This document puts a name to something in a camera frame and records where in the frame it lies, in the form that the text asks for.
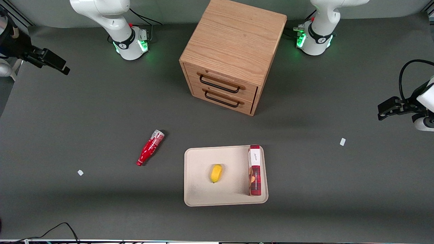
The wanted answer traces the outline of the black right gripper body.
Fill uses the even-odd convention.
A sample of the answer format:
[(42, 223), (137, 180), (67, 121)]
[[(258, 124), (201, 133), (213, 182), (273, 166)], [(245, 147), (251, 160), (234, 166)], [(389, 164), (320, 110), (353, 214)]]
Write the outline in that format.
[(1, 14), (0, 53), (1, 59), (17, 58), (42, 67), (40, 48), (32, 45), (28, 34), (22, 32), (8, 14)]

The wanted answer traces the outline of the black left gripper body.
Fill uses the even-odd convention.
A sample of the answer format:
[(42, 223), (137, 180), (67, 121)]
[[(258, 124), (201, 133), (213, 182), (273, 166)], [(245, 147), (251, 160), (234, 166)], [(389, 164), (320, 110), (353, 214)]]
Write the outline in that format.
[(433, 112), (433, 82), (427, 81), (413, 91), (410, 97), (403, 95), (402, 82), (399, 82), (401, 100), (406, 110), (417, 114), (428, 114)]

